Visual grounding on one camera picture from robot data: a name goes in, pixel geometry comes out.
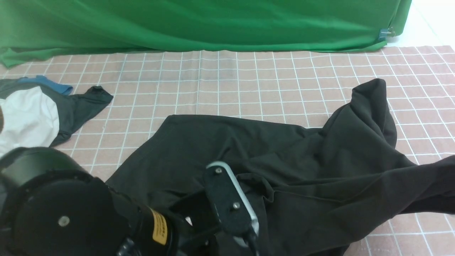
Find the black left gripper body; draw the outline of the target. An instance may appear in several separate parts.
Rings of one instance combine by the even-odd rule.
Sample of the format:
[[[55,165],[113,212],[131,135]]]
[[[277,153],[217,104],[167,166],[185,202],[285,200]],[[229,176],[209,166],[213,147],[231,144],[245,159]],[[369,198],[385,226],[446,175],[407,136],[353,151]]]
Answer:
[[[205,191],[185,196],[172,205],[169,211],[173,226],[167,253],[169,256],[220,255],[216,235],[226,233],[218,225]],[[258,245],[253,251],[247,249],[253,256],[260,255]]]

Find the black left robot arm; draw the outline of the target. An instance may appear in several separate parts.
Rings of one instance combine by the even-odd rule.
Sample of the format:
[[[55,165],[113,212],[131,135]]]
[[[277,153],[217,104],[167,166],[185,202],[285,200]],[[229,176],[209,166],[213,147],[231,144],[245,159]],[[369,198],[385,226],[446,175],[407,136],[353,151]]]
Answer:
[[[115,191],[68,155],[46,147],[1,157],[1,251],[13,256],[211,256],[224,232],[260,255],[259,221],[228,164],[169,209]]]

